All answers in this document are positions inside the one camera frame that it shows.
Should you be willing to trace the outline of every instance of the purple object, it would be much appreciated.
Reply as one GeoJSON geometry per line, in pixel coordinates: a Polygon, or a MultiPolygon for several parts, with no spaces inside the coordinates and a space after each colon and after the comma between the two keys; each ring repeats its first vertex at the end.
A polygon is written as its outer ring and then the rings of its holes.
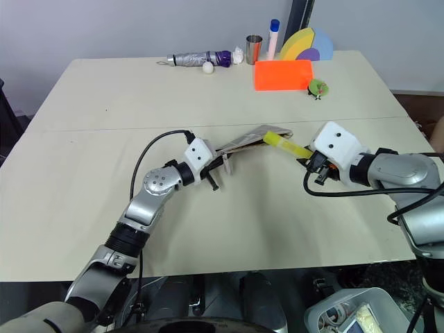
{"type": "Polygon", "coordinates": [[[229,51],[216,51],[216,64],[222,67],[229,67],[231,65],[231,52],[229,51]]]}
{"type": "Polygon", "coordinates": [[[318,61],[320,59],[321,55],[319,54],[319,51],[313,48],[302,51],[296,58],[296,60],[311,60],[311,61],[318,61]]]}

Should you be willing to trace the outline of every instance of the purple semicircle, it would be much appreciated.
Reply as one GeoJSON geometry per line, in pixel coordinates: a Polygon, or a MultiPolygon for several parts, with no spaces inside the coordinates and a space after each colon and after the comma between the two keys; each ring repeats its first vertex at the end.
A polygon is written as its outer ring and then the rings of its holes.
{"type": "Polygon", "coordinates": [[[311,61],[318,61],[320,60],[321,55],[319,54],[319,51],[316,49],[313,49],[312,47],[310,49],[306,49],[299,53],[296,60],[311,60],[311,61]]]}

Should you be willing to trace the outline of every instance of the stainless steel cup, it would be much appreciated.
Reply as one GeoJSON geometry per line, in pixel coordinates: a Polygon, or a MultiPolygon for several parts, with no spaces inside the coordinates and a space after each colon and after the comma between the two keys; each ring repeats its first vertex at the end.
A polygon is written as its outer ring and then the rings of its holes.
{"type": "Polygon", "coordinates": [[[262,37],[259,35],[247,36],[247,64],[254,65],[259,59],[262,37]]]}

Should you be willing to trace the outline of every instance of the bottle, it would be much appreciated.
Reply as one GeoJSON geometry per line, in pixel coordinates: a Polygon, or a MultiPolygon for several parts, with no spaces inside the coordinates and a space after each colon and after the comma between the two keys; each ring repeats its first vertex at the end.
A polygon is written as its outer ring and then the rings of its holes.
{"type": "Polygon", "coordinates": [[[273,60],[275,58],[278,34],[279,34],[279,20],[272,19],[270,22],[270,37],[268,38],[268,51],[266,52],[267,60],[273,60]]]}

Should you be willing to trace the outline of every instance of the orange block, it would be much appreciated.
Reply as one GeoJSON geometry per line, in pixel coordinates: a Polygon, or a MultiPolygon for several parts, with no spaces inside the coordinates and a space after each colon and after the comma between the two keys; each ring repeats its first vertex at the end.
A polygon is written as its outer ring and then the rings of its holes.
{"type": "Polygon", "coordinates": [[[310,60],[272,60],[255,63],[256,90],[307,89],[312,78],[310,60]]]}

